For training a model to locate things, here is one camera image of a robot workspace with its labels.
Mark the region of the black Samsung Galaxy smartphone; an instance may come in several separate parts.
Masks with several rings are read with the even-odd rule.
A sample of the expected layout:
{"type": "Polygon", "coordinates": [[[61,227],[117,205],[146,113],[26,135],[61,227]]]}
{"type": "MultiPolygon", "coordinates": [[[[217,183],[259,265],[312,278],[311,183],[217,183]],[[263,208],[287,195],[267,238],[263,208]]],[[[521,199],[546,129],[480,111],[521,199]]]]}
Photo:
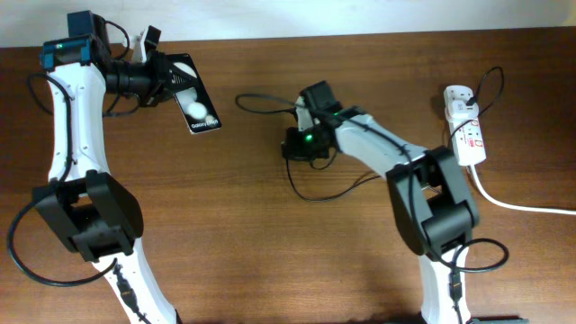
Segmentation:
{"type": "Polygon", "coordinates": [[[222,126],[200,74],[188,54],[171,54],[168,59],[183,73],[191,77],[193,85],[175,92],[174,97],[184,116],[188,130],[193,134],[215,131],[222,126]]]}

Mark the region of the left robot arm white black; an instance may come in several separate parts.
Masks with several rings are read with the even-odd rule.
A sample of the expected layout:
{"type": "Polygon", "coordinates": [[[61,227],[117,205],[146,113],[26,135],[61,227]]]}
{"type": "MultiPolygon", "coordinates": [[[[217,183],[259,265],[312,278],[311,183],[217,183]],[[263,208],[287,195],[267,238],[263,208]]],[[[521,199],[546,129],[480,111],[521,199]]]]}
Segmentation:
{"type": "Polygon", "coordinates": [[[192,58],[158,50],[160,32],[145,30],[135,58],[114,58],[105,19],[70,13],[68,36],[43,45],[41,65],[53,100],[54,154],[47,185],[32,196],[64,247],[92,264],[132,323],[177,323],[143,251],[136,197],[113,178],[104,147],[104,97],[131,95],[141,107],[175,101],[193,134],[221,120],[192,58]]]}

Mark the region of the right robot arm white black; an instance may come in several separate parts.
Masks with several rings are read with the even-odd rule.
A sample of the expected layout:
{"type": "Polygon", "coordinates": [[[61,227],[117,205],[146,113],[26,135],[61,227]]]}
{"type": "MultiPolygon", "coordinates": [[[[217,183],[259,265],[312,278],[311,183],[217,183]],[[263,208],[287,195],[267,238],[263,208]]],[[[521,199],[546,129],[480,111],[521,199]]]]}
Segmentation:
{"type": "Polygon", "coordinates": [[[413,145],[357,107],[333,103],[313,109],[297,103],[296,126],[282,144],[286,161],[313,161],[329,152],[350,156],[382,177],[389,188],[400,236],[418,257],[423,287],[422,323],[468,323],[465,264],[480,220],[454,154],[445,147],[413,145]]]}

